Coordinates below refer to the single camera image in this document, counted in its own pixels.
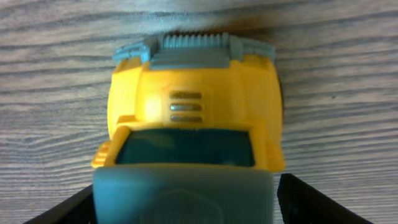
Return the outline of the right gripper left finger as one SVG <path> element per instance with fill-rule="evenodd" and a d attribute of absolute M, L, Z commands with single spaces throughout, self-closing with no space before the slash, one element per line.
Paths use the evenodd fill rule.
<path fill-rule="evenodd" d="M 96 224 L 92 185 L 24 224 Z"/>

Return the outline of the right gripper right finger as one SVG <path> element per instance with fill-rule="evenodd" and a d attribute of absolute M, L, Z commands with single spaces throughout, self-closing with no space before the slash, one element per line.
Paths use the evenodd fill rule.
<path fill-rule="evenodd" d="M 277 189 L 285 224 L 371 224 L 293 174 L 282 174 Z"/>

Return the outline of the yellow grey toy truck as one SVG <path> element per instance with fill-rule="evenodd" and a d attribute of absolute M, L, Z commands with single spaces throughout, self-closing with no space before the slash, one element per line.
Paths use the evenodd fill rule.
<path fill-rule="evenodd" d="M 98 223 L 272 223 L 285 167 L 275 47 L 162 35 L 113 58 L 109 140 L 91 163 Z"/>

